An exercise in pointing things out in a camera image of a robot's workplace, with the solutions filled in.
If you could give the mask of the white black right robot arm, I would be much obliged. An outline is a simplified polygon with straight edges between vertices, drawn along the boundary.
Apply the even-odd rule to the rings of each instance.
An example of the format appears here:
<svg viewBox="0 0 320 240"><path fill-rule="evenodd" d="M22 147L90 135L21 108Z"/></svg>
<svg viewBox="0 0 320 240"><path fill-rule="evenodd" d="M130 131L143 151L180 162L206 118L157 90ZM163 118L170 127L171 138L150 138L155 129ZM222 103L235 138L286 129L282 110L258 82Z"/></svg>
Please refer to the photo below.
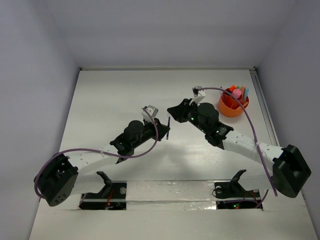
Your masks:
<svg viewBox="0 0 320 240"><path fill-rule="evenodd" d="M167 112L179 123L189 122L201 132L209 144L222 150L237 153L266 166L272 173L275 189L289 198L296 198L311 176L311 169L300 150L256 142L219 120L219 112L211 103L196 104L185 98Z"/></svg>

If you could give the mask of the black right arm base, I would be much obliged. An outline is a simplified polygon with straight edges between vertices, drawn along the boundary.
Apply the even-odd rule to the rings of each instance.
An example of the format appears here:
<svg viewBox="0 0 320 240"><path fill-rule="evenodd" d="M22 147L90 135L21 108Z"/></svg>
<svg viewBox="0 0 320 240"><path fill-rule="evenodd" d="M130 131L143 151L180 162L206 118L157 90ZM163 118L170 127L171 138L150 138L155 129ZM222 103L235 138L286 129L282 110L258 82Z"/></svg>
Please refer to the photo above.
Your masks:
<svg viewBox="0 0 320 240"><path fill-rule="evenodd" d="M216 198L218 210L263 209L260 192L245 190L239 183L246 170L239 170L231 180L214 183L211 194Z"/></svg>

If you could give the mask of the orange marker cap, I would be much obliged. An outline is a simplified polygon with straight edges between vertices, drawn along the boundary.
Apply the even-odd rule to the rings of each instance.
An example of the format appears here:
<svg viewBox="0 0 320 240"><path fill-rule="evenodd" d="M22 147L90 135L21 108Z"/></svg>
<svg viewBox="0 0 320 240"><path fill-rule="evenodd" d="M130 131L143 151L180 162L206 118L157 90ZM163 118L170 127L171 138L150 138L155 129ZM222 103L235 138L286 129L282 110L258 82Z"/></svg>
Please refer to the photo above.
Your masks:
<svg viewBox="0 0 320 240"><path fill-rule="evenodd" d="M232 85L229 89L231 92L233 92L235 89L238 89L238 87L236 85Z"/></svg>

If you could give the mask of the blue tip clear highlighter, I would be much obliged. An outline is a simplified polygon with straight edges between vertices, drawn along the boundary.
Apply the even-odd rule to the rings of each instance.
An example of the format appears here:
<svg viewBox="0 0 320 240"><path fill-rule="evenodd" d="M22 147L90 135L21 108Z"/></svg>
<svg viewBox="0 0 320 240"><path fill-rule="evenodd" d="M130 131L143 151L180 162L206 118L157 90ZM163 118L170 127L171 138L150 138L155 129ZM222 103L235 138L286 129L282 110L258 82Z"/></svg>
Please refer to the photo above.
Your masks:
<svg viewBox="0 0 320 240"><path fill-rule="evenodd" d="M245 87L245 88L243 89L243 94L242 94L242 101L243 101L243 102L246 102L246 101L247 101L248 94L249 94L249 88L248 88L248 87Z"/></svg>

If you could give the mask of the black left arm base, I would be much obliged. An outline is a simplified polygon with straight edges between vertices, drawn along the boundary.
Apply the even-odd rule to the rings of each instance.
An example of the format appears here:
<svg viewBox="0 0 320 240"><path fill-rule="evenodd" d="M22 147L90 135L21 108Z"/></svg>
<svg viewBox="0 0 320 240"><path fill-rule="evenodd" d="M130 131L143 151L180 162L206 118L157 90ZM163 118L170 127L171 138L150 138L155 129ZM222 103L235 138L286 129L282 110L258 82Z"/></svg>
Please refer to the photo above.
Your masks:
<svg viewBox="0 0 320 240"><path fill-rule="evenodd" d="M126 210L127 182L112 181L103 171L97 171L104 186L99 192L86 192L81 195L81 210Z"/></svg>

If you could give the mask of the peach translucent marker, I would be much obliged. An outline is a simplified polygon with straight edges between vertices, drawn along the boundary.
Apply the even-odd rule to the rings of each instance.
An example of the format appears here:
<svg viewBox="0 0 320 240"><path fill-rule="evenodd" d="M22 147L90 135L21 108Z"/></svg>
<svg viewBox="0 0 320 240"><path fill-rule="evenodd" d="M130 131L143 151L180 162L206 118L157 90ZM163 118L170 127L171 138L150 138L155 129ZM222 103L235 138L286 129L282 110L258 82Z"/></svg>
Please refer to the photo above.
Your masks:
<svg viewBox="0 0 320 240"><path fill-rule="evenodd" d="M241 111L243 108L241 105L239 105L238 107L235 108L236 111Z"/></svg>

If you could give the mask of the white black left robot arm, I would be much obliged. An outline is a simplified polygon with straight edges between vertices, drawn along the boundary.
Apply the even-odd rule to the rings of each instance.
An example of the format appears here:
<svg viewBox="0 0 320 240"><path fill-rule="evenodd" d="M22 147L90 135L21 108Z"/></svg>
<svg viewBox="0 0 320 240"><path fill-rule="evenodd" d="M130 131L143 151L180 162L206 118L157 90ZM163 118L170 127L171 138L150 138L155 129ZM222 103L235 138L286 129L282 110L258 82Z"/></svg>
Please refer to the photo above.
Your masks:
<svg viewBox="0 0 320 240"><path fill-rule="evenodd" d="M35 176L34 191L50 207L59 206L73 196L80 196L79 206L83 206L86 199L109 200L117 189L102 168L148 156L169 131L170 127L157 118L133 120L104 147L58 152Z"/></svg>

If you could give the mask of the blue ballpoint pen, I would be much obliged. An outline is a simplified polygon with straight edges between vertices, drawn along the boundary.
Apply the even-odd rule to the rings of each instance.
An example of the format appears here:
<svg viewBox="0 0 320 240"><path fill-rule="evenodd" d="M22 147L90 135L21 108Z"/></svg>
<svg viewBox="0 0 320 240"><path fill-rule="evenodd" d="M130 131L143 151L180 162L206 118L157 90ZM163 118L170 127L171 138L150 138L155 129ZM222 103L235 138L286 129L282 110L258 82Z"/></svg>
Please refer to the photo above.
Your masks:
<svg viewBox="0 0 320 240"><path fill-rule="evenodd" d="M221 99L224 102L224 89L222 86L220 88L221 88Z"/></svg>

